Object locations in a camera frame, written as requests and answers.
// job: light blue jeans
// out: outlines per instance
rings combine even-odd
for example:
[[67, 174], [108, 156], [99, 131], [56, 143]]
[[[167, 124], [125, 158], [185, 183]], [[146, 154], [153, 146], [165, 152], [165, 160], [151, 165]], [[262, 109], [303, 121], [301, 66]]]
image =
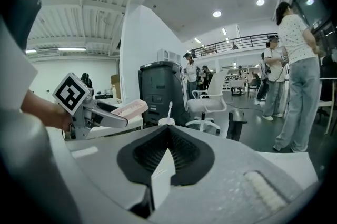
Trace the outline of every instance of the light blue jeans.
[[193, 100], [193, 94], [192, 91], [196, 90], [196, 81], [190, 82], [187, 81], [187, 94], [189, 95], [189, 99]]
[[289, 111], [282, 131], [276, 137], [275, 148], [284, 148], [292, 140], [292, 151], [304, 152], [308, 147], [321, 93], [320, 68], [316, 57], [299, 60], [290, 66], [289, 92]]
[[280, 100], [283, 94], [284, 82], [270, 82], [267, 100], [265, 101], [263, 115], [265, 117], [279, 113]]

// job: railing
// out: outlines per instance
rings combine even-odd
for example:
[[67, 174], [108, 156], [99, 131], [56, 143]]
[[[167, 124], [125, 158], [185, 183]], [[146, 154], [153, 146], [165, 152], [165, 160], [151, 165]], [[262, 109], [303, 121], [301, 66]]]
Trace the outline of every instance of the railing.
[[269, 36], [277, 35], [277, 33], [258, 34], [252, 36], [246, 36], [241, 38], [235, 38], [231, 40], [225, 40], [215, 44], [199, 47], [191, 50], [193, 57], [202, 57], [210, 54], [221, 53], [225, 51], [236, 50], [240, 48], [264, 46]]

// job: fluorescent light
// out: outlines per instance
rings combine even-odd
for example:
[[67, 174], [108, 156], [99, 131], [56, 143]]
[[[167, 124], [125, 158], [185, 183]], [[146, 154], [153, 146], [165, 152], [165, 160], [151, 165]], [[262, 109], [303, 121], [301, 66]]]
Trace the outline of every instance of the fluorescent light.
[[307, 4], [307, 5], [312, 5], [314, 2], [315, 2], [315, 0], [307, 0], [307, 1], [306, 1], [306, 4]]
[[220, 11], [215, 11], [215, 12], [213, 13], [213, 16], [214, 16], [214, 17], [219, 17], [219, 16], [221, 16], [221, 12], [220, 12]]
[[59, 51], [86, 51], [86, 48], [78, 48], [78, 47], [60, 47]]
[[29, 54], [29, 53], [35, 53], [36, 50], [35, 49], [29, 49], [29, 50], [26, 50], [26, 54]]
[[264, 5], [264, 0], [257, 0], [256, 4], [262, 6]]

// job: paper cup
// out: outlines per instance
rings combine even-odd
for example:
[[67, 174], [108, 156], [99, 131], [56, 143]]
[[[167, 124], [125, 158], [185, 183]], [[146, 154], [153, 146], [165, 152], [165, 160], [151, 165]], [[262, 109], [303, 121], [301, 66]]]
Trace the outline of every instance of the paper cup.
[[162, 125], [175, 125], [175, 121], [173, 118], [169, 118], [167, 120], [167, 117], [164, 117], [162, 119], [159, 119], [158, 121], [158, 126], [162, 126]]

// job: cardboard box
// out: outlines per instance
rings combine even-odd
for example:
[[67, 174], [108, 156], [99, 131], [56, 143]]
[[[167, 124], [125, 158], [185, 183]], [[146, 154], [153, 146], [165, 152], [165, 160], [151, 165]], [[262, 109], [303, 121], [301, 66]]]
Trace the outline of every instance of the cardboard box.
[[113, 96], [114, 98], [117, 97], [121, 99], [121, 84], [120, 84], [120, 76], [119, 75], [112, 75], [111, 76], [111, 85], [114, 85], [117, 91], [117, 96]]

